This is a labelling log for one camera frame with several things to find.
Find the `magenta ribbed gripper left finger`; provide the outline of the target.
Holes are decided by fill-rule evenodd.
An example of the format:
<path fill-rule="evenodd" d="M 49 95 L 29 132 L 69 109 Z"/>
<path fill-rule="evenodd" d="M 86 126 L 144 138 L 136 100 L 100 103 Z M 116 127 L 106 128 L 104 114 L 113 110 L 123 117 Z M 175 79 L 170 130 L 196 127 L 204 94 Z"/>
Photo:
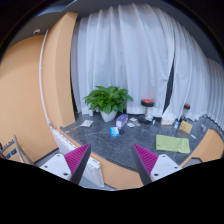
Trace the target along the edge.
<path fill-rule="evenodd" d="M 65 155 L 61 153 L 56 154 L 44 163 L 41 166 L 41 169 L 74 184 L 79 184 L 90 157 L 90 153 L 91 146 L 87 143 Z"/>

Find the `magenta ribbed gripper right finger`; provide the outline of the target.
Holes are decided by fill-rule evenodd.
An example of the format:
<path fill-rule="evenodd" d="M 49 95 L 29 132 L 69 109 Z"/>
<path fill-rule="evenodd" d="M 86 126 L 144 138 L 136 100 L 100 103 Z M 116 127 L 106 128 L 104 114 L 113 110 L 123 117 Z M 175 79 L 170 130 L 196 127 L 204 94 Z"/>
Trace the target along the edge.
<path fill-rule="evenodd" d="M 132 156 L 143 185 L 181 170 L 181 167 L 166 154 L 156 155 L 137 144 L 133 145 Z"/>

